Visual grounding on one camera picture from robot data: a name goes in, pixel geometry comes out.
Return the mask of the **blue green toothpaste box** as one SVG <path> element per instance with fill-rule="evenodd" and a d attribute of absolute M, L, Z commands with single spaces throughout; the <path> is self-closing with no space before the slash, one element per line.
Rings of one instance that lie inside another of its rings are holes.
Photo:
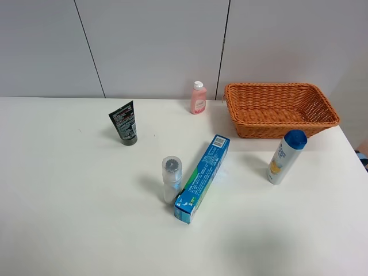
<path fill-rule="evenodd" d="M 215 135 L 174 203 L 174 216 L 186 224 L 193 221 L 230 145 L 230 139 Z"/>

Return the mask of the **orange wicker basket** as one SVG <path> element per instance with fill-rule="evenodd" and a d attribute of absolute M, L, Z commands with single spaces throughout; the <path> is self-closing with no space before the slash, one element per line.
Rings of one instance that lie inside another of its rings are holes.
<path fill-rule="evenodd" d="M 230 83 L 224 97 L 241 138 L 281 139 L 292 129 L 311 137 L 340 123 L 327 97 L 310 83 Z"/>

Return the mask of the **white bottle clear cap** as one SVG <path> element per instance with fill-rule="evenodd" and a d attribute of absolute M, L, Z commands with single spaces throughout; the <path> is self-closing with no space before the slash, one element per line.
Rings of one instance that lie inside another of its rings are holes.
<path fill-rule="evenodd" d="M 162 161 L 164 201 L 173 204 L 181 192 L 182 162 L 176 156 L 168 156 Z"/>

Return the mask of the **pink bottle white cap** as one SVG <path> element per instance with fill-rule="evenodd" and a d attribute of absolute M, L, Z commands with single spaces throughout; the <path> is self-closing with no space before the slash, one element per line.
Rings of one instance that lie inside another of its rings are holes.
<path fill-rule="evenodd" d="M 206 88 L 200 81 L 195 81 L 193 85 L 193 92 L 191 95 L 190 112 L 192 114 L 199 114 L 205 110 L 206 107 Z"/>

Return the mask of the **black cosmetic tube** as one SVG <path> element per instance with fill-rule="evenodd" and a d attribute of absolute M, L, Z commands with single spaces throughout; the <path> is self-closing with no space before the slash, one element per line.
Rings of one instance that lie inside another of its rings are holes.
<path fill-rule="evenodd" d="M 137 130 L 133 101 L 128 102 L 109 114 L 123 145 L 131 146 L 137 142 Z"/>

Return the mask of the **white shampoo bottle blue cap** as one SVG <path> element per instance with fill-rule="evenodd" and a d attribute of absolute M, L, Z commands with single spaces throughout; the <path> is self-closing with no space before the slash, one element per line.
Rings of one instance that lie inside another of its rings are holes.
<path fill-rule="evenodd" d="M 279 185 L 308 142 L 306 134 L 299 129 L 288 131 L 282 138 L 267 169 L 268 180 Z"/>

